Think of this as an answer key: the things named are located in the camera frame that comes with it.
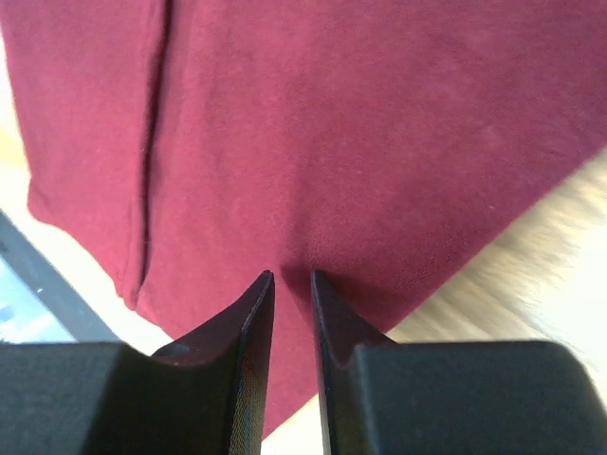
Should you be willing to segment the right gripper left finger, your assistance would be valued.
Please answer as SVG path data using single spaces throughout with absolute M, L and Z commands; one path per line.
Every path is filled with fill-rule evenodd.
M 2 452 L 259 453 L 274 288 L 262 273 L 151 355 L 117 342 L 3 345 Z

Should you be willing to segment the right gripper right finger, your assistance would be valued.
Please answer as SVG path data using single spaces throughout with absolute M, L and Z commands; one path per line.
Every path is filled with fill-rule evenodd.
M 399 344 L 311 276 L 327 454 L 602 454 L 583 366 L 544 340 Z

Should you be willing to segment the maroon t shirt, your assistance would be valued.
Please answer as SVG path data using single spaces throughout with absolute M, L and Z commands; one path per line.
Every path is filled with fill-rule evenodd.
M 602 1 L 5 1 L 31 180 L 180 337 L 264 270 L 272 431 L 317 389 L 310 274 L 395 327 L 606 142 Z

